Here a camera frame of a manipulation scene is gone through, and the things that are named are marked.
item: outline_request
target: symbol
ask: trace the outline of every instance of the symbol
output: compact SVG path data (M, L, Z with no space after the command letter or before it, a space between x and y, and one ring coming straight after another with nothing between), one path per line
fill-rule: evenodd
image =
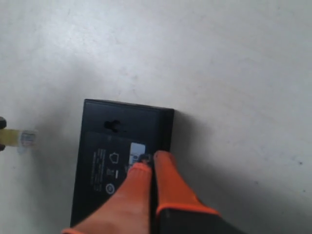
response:
M106 175L107 176L114 176L115 175L115 171L107 168Z
M111 160L111 162L113 163L113 164L117 164L118 163L118 161L119 161L119 154L117 154L117 153L112 153L112 154L110 154L109 155L109 159Z
M107 184L105 190L109 195L112 195L115 192L115 186L113 184Z

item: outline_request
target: black device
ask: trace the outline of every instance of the black device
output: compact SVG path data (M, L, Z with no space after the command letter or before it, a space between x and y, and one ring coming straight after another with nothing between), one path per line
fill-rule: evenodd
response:
M141 154L170 150L174 112L145 105L85 100L71 226L114 194Z

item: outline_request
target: white floor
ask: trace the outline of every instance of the white floor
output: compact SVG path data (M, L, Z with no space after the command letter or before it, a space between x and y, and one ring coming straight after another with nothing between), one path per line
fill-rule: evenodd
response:
M172 151L250 234L312 232L312 2L1 0L0 233L69 225L84 98L175 108Z

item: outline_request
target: concrete surface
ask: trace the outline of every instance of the concrete surface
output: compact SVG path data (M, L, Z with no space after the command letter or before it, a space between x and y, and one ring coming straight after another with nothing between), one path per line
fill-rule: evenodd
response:
M36 128L0 155L0 233L70 220L84 98L172 107L172 151L251 234L312 232L312 2L1 0L0 115Z

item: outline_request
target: finger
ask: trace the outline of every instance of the finger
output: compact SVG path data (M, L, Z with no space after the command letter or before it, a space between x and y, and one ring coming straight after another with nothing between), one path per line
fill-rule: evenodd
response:
M6 128L6 120L3 117L0 117L0 129Z

